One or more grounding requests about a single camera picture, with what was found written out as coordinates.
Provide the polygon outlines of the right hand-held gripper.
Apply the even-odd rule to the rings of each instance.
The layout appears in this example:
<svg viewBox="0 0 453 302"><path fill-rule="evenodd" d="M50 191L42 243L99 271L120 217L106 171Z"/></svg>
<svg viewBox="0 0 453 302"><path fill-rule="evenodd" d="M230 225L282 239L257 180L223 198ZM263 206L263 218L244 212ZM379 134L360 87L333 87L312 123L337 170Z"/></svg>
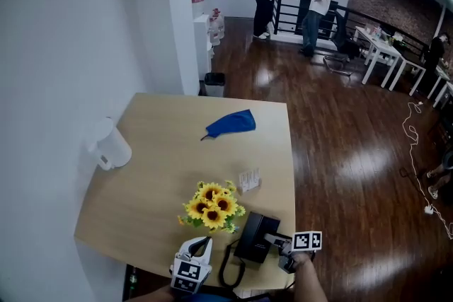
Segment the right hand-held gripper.
<svg viewBox="0 0 453 302"><path fill-rule="evenodd" d="M280 269L286 273L295 273L294 256L301 252L307 252L311 261L316 252L322 249L321 231L296 232L292 237L278 233L266 233L264 239L278 249Z"/></svg>

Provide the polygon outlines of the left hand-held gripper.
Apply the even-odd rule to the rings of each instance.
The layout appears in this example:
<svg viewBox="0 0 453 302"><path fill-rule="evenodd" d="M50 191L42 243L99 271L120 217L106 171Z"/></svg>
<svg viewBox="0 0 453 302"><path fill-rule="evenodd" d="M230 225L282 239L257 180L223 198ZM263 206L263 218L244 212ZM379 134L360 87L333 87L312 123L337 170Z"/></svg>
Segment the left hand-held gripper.
<svg viewBox="0 0 453 302"><path fill-rule="evenodd" d="M170 267L171 287L196 294L212 271L211 254L211 237L196 237L185 241Z"/></svg>

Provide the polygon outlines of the black telephone with cord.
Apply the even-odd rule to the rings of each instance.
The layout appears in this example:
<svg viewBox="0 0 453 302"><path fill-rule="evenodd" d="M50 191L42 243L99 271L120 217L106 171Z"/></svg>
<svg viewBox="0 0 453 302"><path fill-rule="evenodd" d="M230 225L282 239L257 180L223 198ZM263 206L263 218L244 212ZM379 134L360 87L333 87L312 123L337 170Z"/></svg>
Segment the black telephone with cord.
<svg viewBox="0 0 453 302"><path fill-rule="evenodd" d="M271 243L265 239L265 234L276 234L279 225L279 219L274 219L255 212L251 212L248 215L241 237L226 246L224 259L222 260L218 274L219 283L222 287L233 290L240 284L246 271L246 263L244 260L256 264L264 263L271 246ZM227 266L233 247L235 247L234 257L240 259L239 274L233 284L228 284L224 280L224 270Z"/></svg>

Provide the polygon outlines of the person's left forearm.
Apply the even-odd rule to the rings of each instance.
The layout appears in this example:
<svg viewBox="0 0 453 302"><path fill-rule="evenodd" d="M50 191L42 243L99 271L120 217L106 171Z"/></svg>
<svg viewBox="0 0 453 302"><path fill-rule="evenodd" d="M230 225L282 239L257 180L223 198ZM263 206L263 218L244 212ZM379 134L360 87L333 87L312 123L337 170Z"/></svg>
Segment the person's left forearm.
<svg viewBox="0 0 453 302"><path fill-rule="evenodd" d="M131 298L125 302L175 302L176 295L170 286L164 286L149 294Z"/></svg>

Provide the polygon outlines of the person's right forearm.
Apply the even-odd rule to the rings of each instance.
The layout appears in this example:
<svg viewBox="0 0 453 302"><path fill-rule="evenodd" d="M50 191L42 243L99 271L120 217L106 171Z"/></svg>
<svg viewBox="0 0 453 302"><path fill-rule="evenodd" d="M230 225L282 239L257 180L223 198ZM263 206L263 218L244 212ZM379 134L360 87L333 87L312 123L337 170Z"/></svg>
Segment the person's right forearm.
<svg viewBox="0 0 453 302"><path fill-rule="evenodd" d="M295 269L294 302L328 302L311 257L305 252L292 254Z"/></svg>

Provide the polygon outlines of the person's teal shirt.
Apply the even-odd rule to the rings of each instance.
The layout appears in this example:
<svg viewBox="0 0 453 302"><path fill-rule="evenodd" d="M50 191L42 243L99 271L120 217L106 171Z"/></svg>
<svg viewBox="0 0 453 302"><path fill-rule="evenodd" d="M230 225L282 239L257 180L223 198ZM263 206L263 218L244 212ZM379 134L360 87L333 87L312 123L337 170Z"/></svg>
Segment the person's teal shirt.
<svg viewBox="0 0 453 302"><path fill-rule="evenodd" d="M238 302L235 299L212 294L195 294L190 302Z"/></svg>

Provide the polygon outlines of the sunflower bouquet in vase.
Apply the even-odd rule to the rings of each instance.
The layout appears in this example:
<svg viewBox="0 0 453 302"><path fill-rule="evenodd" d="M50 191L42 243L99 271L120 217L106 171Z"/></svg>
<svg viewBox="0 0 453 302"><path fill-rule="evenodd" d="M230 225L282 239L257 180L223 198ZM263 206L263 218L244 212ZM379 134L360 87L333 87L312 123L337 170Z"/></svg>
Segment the sunflower bouquet in vase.
<svg viewBox="0 0 453 302"><path fill-rule="evenodd" d="M245 207L238 203L237 192L230 180L223 185L199 181L193 198L183 204L185 215L177 216L178 223L194 228L204 226L210 233L235 234L239 230L236 220L246 214Z"/></svg>

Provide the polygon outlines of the white paper card stand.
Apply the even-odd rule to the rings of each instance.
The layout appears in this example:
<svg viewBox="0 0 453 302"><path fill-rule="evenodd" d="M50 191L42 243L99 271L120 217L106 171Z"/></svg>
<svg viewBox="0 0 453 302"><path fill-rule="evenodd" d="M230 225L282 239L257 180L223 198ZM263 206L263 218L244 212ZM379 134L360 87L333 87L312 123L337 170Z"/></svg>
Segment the white paper card stand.
<svg viewBox="0 0 453 302"><path fill-rule="evenodd" d="M239 175L239 191L241 194L254 190L261 185L260 171L258 168L243 172Z"/></svg>

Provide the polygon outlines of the rectangular wooden table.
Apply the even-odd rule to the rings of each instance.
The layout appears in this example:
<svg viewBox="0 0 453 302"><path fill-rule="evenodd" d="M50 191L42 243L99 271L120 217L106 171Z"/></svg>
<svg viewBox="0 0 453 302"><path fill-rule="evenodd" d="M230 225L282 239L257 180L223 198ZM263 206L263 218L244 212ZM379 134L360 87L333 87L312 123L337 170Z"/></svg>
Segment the rectangular wooden table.
<svg viewBox="0 0 453 302"><path fill-rule="evenodd" d="M201 141L207 126L242 110L251 111L255 130ZM261 185L240 195L239 204L279 219L281 234L295 232L294 166L284 103L138 93L118 128L132 158L121 168L96 170L74 233L98 252L168 275L180 246L210 233L177 219L199 181L237 182L241 173L256 168Z"/></svg>

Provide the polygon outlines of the blue cloth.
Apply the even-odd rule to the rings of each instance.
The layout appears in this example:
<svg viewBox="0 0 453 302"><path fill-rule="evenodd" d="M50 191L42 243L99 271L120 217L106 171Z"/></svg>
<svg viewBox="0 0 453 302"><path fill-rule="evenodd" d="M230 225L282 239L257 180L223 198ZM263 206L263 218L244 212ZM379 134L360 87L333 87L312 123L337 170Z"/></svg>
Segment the blue cloth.
<svg viewBox="0 0 453 302"><path fill-rule="evenodd" d="M207 134L201 138L216 139L223 134L249 132L256 129L256 121L250 110L242 110L225 115L206 127Z"/></svg>

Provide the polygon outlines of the black trash bin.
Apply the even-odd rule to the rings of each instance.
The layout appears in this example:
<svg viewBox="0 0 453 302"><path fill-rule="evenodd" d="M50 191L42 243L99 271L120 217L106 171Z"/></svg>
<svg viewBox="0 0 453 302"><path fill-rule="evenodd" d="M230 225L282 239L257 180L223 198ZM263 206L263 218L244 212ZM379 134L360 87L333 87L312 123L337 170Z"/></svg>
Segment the black trash bin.
<svg viewBox="0 0 453 302"><path fill-rule="evenodd" d="M204 79L206 96L223 98L225 83L226 76L224 73L206 73Z"/></svg>

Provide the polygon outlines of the black sled chair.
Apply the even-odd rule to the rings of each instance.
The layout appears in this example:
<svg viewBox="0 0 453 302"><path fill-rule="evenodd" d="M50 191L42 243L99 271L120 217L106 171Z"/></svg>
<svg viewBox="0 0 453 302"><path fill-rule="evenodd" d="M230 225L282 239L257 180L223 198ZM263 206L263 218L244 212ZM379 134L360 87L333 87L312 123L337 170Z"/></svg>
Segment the black sled chair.
<svg viewBox="0 0 453 302"><path fill-rule="evenodd" d="M346 71L345 67L351 60L360 56L360 46L348 36L344 17L337 10L335 10L334 14L337 28L331 40L336 46L336 51L333 54L324 55L323 63L330 72L351 77L352 72ZM328 61L340 62L340 68L332 68Z"/></svg>

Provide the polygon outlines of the black-top white table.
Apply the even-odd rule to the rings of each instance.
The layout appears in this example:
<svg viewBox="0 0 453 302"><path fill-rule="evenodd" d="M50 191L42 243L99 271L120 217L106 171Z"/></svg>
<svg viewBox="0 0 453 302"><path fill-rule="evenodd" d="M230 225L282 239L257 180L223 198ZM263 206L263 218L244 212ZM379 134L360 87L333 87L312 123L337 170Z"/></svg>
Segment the black-top white table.
<svg viewBox="0 0 453 302"><path fill-rule="evenodd" d="M390 76L393 74L394 69L396 67L398 67L397 72L396 72L395 76L393 77L393 80L391 81L390 86L389 86L389 90L393 91L393 89L396 86L398 80L400 79L404 69L407 66L411 66L413 69L415 69L417 71L416 81L409 92L409 95L412 96L417 91L417 88L420 85L420 82L422 81L422 79L425 75L426 69L423 66L423 64L419 61L407 60L406 58L404 58L401 55L395 56L394 58L395 58L395 60L391 63L390 68L382 82L382 88L386 87L386 84L388 83Z"/></svg>

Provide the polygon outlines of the white rectangular table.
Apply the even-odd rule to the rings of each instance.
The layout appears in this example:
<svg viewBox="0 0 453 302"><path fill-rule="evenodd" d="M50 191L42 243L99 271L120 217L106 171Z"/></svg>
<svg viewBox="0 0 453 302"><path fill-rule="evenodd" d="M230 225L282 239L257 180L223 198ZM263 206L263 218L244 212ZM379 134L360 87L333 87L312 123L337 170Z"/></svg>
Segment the white rectangular table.
<svg viewBox="0 0 453 302"><path fill-rule="evenodd" d="M385 88L387 82L390 79L390 76L392 75L394 69L396 68L396 65L398 64L398 61L401 58L401 54L398 50L396 50L394 47L391 47L384 41L372 37L372 35L367 33L364 28L355 26L354 40L358 40L358 37L360 35L363 36L363 38L369 43L368 53L365 58L365 65L367 66L367 70L362 79L362 84L365 85L368 82L372 71L374 70L378 61L382 58L382 55L388 55L390 59L390 66L389 70L386 73L386 76L384 77L384 80L381 83L381 87Z"/></svg>
<svg viewBox="0 0 453 302"><path fill-rule="evenodd" d="M444 71L441 66L436 67L435 74L437 77L436 81L428 93L428 99L433 99L434 108L437 107L445 95L453 97L453 80L451 80L450 76L447 75L446 71Z"/></svg>

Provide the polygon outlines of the black metal chair rack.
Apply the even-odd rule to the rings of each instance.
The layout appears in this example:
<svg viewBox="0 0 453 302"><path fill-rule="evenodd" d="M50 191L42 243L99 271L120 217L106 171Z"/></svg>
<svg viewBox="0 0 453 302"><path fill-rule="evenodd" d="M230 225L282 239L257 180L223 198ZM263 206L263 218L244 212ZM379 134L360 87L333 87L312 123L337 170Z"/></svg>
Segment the black metal chair rack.
<svg viewBox="0 0 453 302"><path fill-rule="evenodd" d="M309 10L310 0L273 0L273 35L294 35L302 36L302 21ZM327 14L321 19L319 26L319 39L328 41L333 37L337 29L335 12L344 18L346 33L352 36L356 27L371 25L379 27L390 36L401 35L402 40L398 43L399 49L404 53L410 52L417 56L422 56L428 50L428 44L419 40L416 36L403 30L396 25L383 21L366 13L359 12L352 8L341 6L336 1L332 1Z"/></svg>

